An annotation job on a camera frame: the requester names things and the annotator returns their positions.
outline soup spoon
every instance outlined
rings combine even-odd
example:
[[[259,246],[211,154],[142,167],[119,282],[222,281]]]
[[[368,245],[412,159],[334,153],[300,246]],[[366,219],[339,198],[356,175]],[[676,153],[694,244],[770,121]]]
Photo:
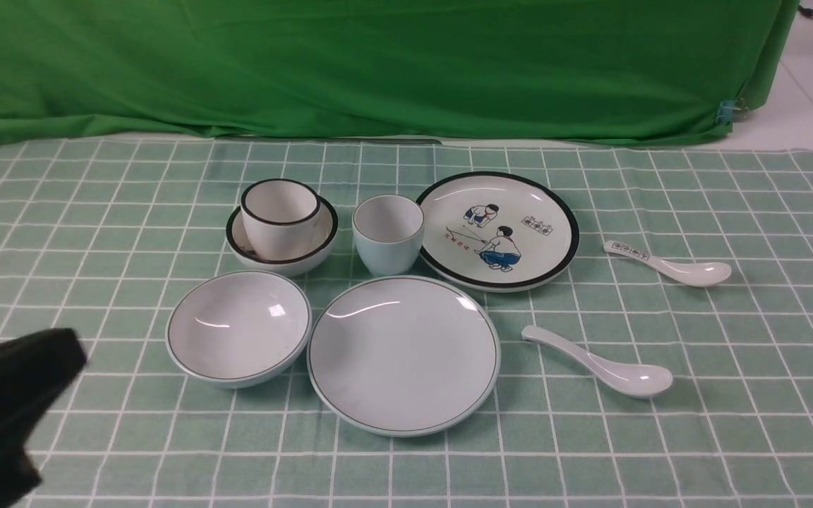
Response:
[[[633,248],[619,241],[606,241],[604,252],[620,254],[633,260],[641,261],[652,269],[665,274],[667,277],[681,282],[687,286],[710,287],[716,286],[729,279],[733,269],[726,263],[674,263],[652,256],[644,250]]]
[[[523,328],[522,338],[564,351],[578,363],[583,364],[604,384],[635,399],[649,399],[667,392],[673,384],[673,374],[664,367],[606,360],[538,326],[529,325]]]

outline white plate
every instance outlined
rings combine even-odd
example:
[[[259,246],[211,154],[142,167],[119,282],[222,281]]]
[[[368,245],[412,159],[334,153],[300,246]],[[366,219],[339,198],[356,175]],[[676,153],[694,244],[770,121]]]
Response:
[[[488,398],[500,343],[464,292],[425,277],[384,277],[325,309],[306,361],[313,388],[345,421],[383,436],[423,436]]]
[[[567,203],[520,176],[456,174],[416,202],[426,215],[423,259],[472,289],[507,293],[540,286],[577,252],[579,226]]]
[[[246,237],[243,224],[243,215],[240,207],[236,207],[225,225],[225,240],[234,250],[234,256],[240,264],[251,270],[262,270],[271,273],[283,274],[285,277],[296,277],[304,274],[324,263],[332,250],[338,234],[338,214],[328,200],[319,197],[319,220],[315,223],[313,241],[309,253],[294,258],[294,260],[268,261],[255,256],[253,245]]]
[[[168,354],[191,376],[225,388],[264,382],[306,347],[306,295],[279,274],[242,271],[187,293],[168,320]]]

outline black object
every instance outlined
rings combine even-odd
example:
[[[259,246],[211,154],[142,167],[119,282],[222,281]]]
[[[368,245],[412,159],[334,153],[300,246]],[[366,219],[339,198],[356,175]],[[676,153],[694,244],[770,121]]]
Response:
[[[799,14],[801,14],[801,16],[807,17],[807,19],[813,19],[813,9],[799,6]]]
[[[0,508],[42,480],[23,447],[33,428],[87,364],[76,332],[61,328],[0,344]]]

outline black-rimmed plate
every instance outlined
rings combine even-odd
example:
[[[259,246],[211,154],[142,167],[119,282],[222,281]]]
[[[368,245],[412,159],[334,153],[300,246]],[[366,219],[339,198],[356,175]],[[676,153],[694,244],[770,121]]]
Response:
[[[554,279],[577,252],[579,226],[567,203],[521,176],[456,174],[416,202],[426,215],[423,259],[462,286],[531,289]]]

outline white cup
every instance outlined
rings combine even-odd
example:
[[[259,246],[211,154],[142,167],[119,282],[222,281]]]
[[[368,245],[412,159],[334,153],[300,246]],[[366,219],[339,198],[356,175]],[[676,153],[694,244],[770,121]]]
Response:
[[[422,248],[422,208],[409,198],[382,194],[353,212],[353,241],[359,258],[375,277],[406,272]]]
[[[319,220],[319,196],[294,180],[262,180],[240,195],[240,210],[257,257],[293,260],[309,250]]]

